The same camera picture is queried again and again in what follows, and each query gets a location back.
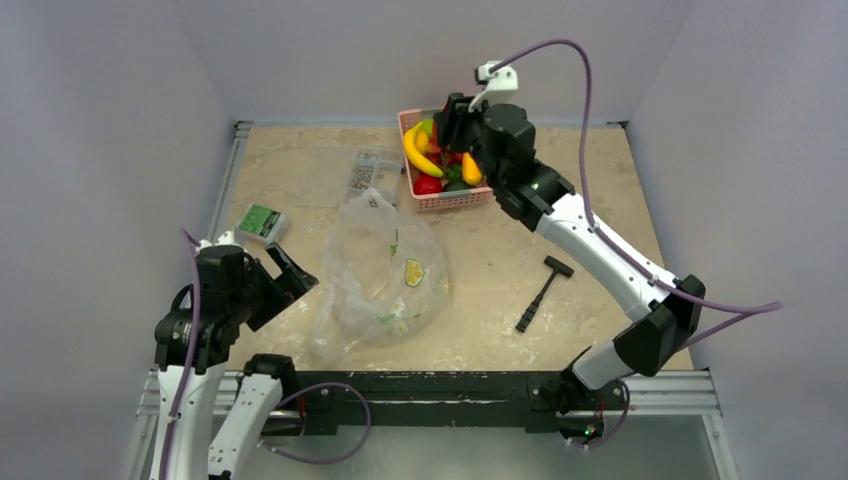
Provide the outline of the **small yellow fake banana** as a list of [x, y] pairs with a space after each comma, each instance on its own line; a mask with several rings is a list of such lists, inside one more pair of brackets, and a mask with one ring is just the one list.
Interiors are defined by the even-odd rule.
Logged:
[[422, 123], [411, 127], [403, 134], [402, 143], [407, 160], [417, 168], [421, 173], [426, 175], [441, 178], [444, 175], [443, 170], [433, 163], [425, 154], [423, 154], [416, 146], [415, 140], [418, 133], [421, 133]]

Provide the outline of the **orange fake fruit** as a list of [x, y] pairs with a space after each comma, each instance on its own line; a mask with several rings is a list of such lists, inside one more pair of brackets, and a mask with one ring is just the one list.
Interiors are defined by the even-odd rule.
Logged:
[[462, 180], [471, 187], [476, 187], [484, 180], [484, 175], [470, 153], [462, 154], [461, 160]]

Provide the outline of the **red fake apple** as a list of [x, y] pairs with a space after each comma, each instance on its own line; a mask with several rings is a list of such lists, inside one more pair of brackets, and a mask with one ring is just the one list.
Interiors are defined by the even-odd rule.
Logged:
[[419, 196], [438, 194], [442, 191], [441, 179], [426, 174], [419, 175], [412, 186], [412, 192]]

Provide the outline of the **clear plastic bag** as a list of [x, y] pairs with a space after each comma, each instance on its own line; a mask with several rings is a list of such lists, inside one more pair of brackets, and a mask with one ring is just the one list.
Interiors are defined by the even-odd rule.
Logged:
[[445, 250], [422, 218], [369, 188], [338, 210], [321, 252], [310, 350], [325, 363], [403, 342], [450, 298]]

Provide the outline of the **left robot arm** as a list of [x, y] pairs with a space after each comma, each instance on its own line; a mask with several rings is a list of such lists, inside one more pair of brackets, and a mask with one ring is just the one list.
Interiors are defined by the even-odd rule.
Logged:
[[247, 326], [258, 331], [319, 283], [277, 244], [266, 251], [273, 277], [238, 244], [190, 244], [192, 281], [154, 329], [160, 403], [153, 479], [230, 479], [273, 409], [297, 399], [294, 361], [256, 354], [245, 365], [238, 399], [211, 437], [218, 389], [231, 347]]

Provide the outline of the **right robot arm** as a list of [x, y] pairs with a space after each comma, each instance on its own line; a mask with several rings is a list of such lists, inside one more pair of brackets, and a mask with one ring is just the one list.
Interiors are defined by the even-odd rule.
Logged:
[[655, 375], [694, 334], [706, 288], [694, 275], [678, 278], [614, 233], [603, 232], [573, 184], [536, 157], [536, 129], [524, 109], [448, 96], [434, 115], [437, 141], [470, 154], [500, 208], [568, 253], [615, 299], [631, 324], [588, 348], [561, 373], [564, 399], [584, 407], [601, 388], [638, 373]]

